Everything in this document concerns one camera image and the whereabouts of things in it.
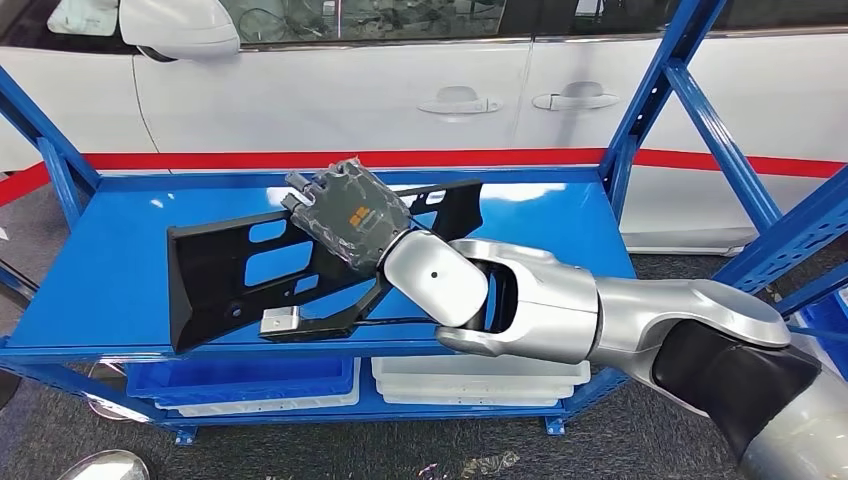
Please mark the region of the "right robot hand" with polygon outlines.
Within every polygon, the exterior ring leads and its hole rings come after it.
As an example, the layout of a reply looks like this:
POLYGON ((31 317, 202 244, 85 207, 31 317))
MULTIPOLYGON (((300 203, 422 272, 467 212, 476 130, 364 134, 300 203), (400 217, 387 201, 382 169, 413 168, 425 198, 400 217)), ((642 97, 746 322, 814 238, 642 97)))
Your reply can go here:
POLYGON ((407 205, 357 157, 285 181, 295 190, 282 200, 293 224, 360 274, 376 271, 410 229, 407 205))

